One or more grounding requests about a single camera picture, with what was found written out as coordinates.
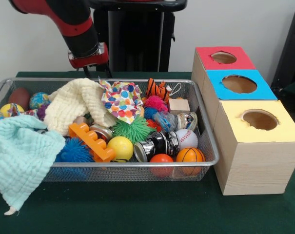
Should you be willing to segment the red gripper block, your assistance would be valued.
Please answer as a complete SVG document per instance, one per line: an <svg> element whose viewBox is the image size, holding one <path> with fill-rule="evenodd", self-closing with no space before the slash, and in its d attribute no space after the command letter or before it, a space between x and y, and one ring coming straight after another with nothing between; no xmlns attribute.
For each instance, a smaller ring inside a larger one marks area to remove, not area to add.
<svg viewBox="0 0 295 234"><path fill-rule="evenodd" d="M71 51L68 51L68 59L73 68L83 68L85 76L91 79L91 73L88 69L90 65L103 65L105 64L105 72L108 78L112 78L112 73L109 67L109 52L105 42L99 44L99 49L96 53L89 57L78 58L75 57Z"/></svg>

